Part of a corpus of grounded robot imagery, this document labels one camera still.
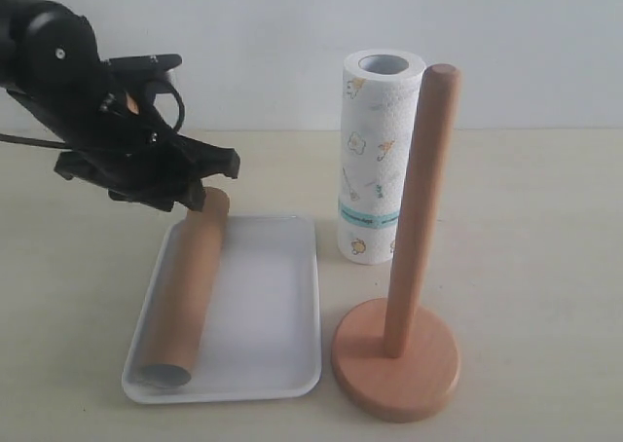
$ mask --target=beige tabletop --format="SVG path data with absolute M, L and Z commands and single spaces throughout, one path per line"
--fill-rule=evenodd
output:
M 450 406 L 380 423 L 337 388 L 338 320 L 386 294 L 389 264 L 336 246 L 336 132 L 193 133 L 237 148 L 232 213 L 292 212 L 318 235 L 324 368 L 292 400 L 143 407 L 121 389 L 165 230 L 53 173 L 56 151 L 0 146 L 0 440 L 613 441 L 623 438 L 623 131 L 455 134 L 422 301 L 455 330 Z

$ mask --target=paper towel holder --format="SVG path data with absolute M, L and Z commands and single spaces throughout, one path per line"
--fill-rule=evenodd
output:
M 423 73 L 388 298 L 352 309 L 336 330 L 331 362 L 338 384 L 366 412 L 408 423 L 441 411 L 458 384 L 451 329 L 419 305 L 445 157 L 458 106 L 460 71 Z

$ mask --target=white tray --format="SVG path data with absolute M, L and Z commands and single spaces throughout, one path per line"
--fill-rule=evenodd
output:
M 122 385 L 143 404 L 289 398 L 317 384 L 320 305 L 313 222 L 299 216 L 230 216 L 221 265 L 191 381 L 176 389 L 134 378 L 134 359 L 160 271 L 179 223 L 167 232 L 134 331 Z

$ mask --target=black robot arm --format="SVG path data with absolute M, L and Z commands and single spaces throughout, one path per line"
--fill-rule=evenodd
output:
M 51 1 L 0 0 L 0 86 L 63 143 L 0 140 L 67 150 L 55 172 L 107 189 L 112 200 L 201 210 L 202 178 L 237 178 L 239 157 L 178 133 L 185 110 L 168 73 L 181 62 L 179 55 L 101 60 L 86 18 Z M 159 93 L 177 101 L 173 127 L 154 107 Z

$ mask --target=paper towel roll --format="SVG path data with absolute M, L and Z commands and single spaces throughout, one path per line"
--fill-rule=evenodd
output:
M 353 262 L 393 256 L 424 61 L 366 50 L 344 63 L 338 246 Z

